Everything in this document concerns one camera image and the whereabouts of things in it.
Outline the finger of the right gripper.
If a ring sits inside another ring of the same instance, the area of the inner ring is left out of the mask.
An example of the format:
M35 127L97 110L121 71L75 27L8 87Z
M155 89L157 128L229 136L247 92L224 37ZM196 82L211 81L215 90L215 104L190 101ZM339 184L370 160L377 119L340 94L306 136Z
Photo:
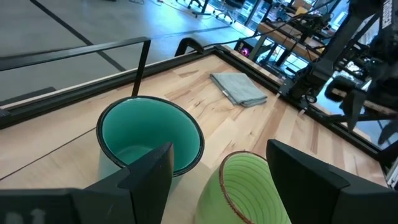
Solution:
M343 99L343 112L347 118L348 130L353 131L358 121L361 108L366 100L363 90L351 90Z
M390 121L381 131L378 144L384 144L393 134L397 132L397 120Z

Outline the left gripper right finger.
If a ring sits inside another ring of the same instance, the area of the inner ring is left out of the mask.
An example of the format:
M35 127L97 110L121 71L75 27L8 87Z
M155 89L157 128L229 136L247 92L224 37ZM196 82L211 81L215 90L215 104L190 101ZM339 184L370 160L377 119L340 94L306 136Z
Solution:
M397 224L397 191L276 139L267 142L272 180L292 223Z

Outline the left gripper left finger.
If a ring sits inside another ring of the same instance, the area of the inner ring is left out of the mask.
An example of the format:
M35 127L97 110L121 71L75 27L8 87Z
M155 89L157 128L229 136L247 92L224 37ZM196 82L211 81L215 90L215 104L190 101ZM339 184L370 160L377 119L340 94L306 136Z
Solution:
M162 221L172 183L174 146L167 142L89 187L73 193L74 223Z

